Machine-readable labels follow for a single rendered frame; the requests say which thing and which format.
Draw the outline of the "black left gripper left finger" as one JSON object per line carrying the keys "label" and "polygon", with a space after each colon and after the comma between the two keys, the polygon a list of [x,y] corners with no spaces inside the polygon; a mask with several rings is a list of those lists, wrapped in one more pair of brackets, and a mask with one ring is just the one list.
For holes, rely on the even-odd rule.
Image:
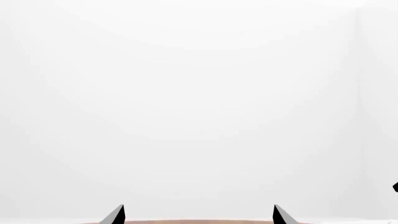
{"label": "black left gripper left finger", "polygon": [[108,216],[101,220],[99,224],[124,224],[125,220],[126,214],[124,205],[119,205]]}

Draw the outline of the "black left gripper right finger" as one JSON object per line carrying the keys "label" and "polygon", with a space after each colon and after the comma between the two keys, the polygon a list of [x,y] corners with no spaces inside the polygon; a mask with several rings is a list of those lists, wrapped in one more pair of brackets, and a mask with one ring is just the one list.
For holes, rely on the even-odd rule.
{"label": "black left gripper right finger", "polygon": [[299,224],[279,205],[274,205],[272,219],[274,224]]}

